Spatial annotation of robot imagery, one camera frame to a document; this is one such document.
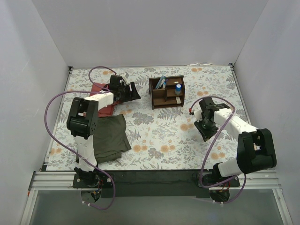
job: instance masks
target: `blue cap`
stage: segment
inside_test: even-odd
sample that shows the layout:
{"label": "blue cap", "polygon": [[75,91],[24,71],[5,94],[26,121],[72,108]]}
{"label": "blue cap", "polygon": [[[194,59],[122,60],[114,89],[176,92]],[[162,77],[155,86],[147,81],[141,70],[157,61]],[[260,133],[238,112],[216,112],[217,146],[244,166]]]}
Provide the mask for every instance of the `blue cap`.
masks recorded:
{"label": "blue cap", "polygon": [[176,85],[176,91],[180,91],[181,90],[181,84],[177,84]]}

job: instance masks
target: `brown desk organizer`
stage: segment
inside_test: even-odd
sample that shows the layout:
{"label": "brown desk organizer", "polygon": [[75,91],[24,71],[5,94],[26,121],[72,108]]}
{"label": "brown desk organizer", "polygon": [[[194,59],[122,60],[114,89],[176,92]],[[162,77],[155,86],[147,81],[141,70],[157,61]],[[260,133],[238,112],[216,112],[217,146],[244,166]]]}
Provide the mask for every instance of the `brown desk organizer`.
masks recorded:
{"label": "brown desk organizer", "polygon": [[[149,93],[151,95],[152,109],[167,108],[167,107],[183,107],[185,86],[183,76],[168,76],[166,79],[165,89],[155,89],[160,77],[149,78]],[[181,84],[181,93],[175,94],[175,87]],[[176,97],[180,98],[181,103],[177,104]]]}

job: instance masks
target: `floral tablecloth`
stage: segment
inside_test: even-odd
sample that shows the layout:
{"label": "floral tablecloth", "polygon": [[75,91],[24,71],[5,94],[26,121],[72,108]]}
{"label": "floral tablecloth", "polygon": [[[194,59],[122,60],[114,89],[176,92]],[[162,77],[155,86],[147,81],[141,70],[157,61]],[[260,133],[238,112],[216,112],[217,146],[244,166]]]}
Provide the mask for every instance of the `floral tablecloth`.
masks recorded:
{"label": "floral tablecloth", "polygon": [[[127,138],[132,149],[123,153],[118,161],[102,163],[104,170],[155,170],[155,169],[199,169],[211,140],[204,142],[193,125],[195,119],[189,115],[191,104],[200,97],[215,95],[228,99],[236,114],[247,120],[242,102],[229,66],[186,66],[186,67],[145,67],[117,68],[118,74],[127,73],[129,82],[134,81],[141,99],[117,105],[114,115],[123,114],[126,119]],[[70,75],[68,90],[91,90],[88,69],[74,69]],[[92,79],[98,83],[108,83],[112,73],[106,69],[92,72]],[[149,95],[149,78],[184,75],[186,86],[183,107],[152,110]],[[66,121],[75,96],[88,94],[67,94],[60,113],[55,136],[67,146],[76,149],[73,136],[67,130]],[[237,142],[223,131],[217,140],[206,168],[212,168],[236,156]],[[69,171],[76,166],[75,154],[53,142],[48,171]]]}

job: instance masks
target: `white wall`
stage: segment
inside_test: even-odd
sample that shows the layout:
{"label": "white wall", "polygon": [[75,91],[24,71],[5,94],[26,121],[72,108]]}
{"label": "white wall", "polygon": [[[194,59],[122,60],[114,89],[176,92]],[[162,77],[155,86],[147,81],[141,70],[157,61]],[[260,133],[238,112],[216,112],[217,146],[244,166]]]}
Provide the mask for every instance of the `white wall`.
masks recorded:
{"label": "white wall", "polygon": [[50,141],[45,106],[63,91],[68,68],[31,0],[0,1],[0,21],[0,224],[16,225]]}
{"label": "white wall", "polygon": [[294,224],[300,224],[299,40],[300,0],[269,1],[236,62],[252,123],[273,134],[277,173]]}
{"label": "white wall", "polygon": [[267,0],[33,0],[68,66],[235,62]]}

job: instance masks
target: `red cloth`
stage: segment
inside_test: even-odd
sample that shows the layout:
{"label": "red cloth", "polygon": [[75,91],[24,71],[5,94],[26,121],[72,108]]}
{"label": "red cloth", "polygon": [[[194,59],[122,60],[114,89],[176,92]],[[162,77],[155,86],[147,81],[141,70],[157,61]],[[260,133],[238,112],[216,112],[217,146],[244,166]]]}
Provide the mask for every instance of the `red cloth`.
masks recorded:
{"label": "red cloth", "polygon": [[[104,85],[106,85],[106,83],[96,83],[97,85],[103,87]],[[92,86],[92,90],[91,91],[101,91],[102,88],[97,87],[96,85],[93,84]],[[113,115],[113,110],[114,110],[114,106],[117,105],[118,102],[112,104],[112,105],[108,105],[107,107],[100,109],[98,111],[98,117],[108,117],[108,116],[112,116]]]}

